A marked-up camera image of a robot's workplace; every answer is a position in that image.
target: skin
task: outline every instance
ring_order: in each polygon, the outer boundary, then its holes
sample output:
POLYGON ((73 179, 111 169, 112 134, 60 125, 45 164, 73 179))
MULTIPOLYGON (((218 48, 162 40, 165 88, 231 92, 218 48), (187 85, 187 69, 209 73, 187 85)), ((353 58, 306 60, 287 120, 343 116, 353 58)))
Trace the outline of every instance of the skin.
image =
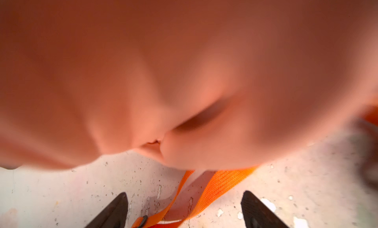
POLYGON ((362 111, 377 0, 1 0, 0 163, 247 168, 362 111))

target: orange webbing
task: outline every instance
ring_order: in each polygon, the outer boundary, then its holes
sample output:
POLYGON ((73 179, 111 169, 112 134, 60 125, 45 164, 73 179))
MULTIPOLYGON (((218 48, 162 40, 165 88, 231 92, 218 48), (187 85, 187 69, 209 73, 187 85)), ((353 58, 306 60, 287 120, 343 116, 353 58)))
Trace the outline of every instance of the orange webbing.
MULTIPOLYGON (((178 193, 180 192, 183 184, 186 182, 189 175, 193 173, 193 171, 187 171, 184 175, 183 179, 180 182, 180 186, 177 189, 176 196, 173 198, 172 202, 161 212, 151 216, 148 218, 146 225, 144 228, 153 227, 153 228, 177 228, 180 226, 185 220, 195 217, 200 212, 202 212, 206 207, 208 207, 212 202, 214 202, 217 198, 222 196, 225 192, 229 191, 235 185, 240 183, 242 180, 247 178, 250 174, 254 172, 256 168, 250 168, 245 170, 235 170, 235 171, 217 171, 214 176, 211 178, 209 183, 207 184, 205 190, 203 191, 201 197, 199 198, 196 206, 191 211, 191 213, 183 220, 175 223, 170 224, 157 224, 159 221, 163 219, 163 217, 167 214, 168 210, 173 205, 174 201, 178 193)), ((142 221, 142 217, 139 217, 133 224, 132 228, 138 227, 140 222, 142 221)))
MULTIPOLYGON (((186 180, 189 178, 189 176, 191 174, 193 174, 194 171, 186 171, 186 173, 184 174, 183 178, 181 179, 181 182, 180 184, 178 185, 178 188, 177 188, 177 192, 176 192, 176 195, 175 197, 173 198, 172 202, 170 202, 168 204, 168 206, 166 208, 163 209, 163 211, 161 212, 158 212, 156 213, 155 215, 152 215, 148 218, 147 220, 147 223, 144 225, 144 228, 146 227, 150 227, 150 226, 153 226, 155 224, 157 224, 159 221, 161 221, 163 219, 163 217, 167 214, 167 212, 169 211, 169 209, 172 207, 172 205, 174 204, 176 198, 177 198, 177 195, 180 193, 182 187, 184 186, 186 180)), ((140 223, 142 222, 143 220, 143 217, 139 217, 138 219, 136 219, 136 221, 134 222, 134 224, 131 226, 131 228, 135 228, 135 227, 138 227, 140 225, 140 223)))

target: white floor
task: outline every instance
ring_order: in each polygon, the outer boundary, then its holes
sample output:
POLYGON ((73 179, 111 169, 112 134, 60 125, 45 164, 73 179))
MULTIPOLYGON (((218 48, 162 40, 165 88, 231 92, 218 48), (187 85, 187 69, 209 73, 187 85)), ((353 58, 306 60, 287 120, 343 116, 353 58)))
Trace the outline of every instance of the white floor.
MULTIPOLYGON (((290 227, 377 228, 378 193, 357 174, 369 147, 362 132, 339 131, 261 166, 182 227, 245 227, 240 201, 250 190, 290 227)), ((123 191, 130 203, 128 228, 137 217, 163 209, 183 174, 133 152, 61 172, 0 168, 0 228, 84 227, 123 191)), ((197 180, 184 189, 167 219, 187 214, 202 185, 197 180)))

